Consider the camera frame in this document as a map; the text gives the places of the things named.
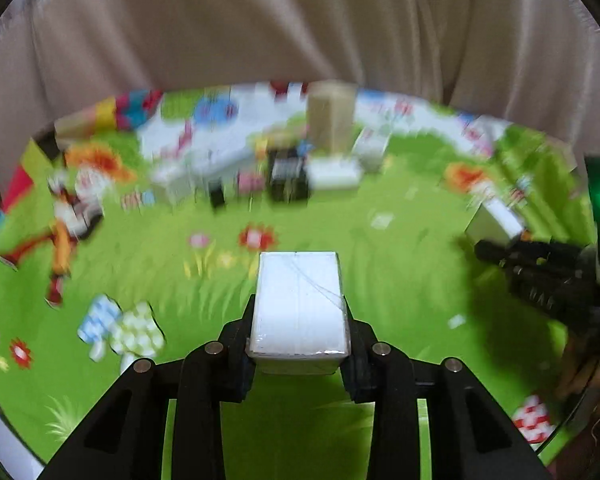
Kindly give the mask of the person's right hand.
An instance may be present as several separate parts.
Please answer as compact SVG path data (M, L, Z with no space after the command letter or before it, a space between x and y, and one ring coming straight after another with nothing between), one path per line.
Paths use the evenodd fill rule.
M565 402L568 426L600 429L600 334L568 333L556 396Z

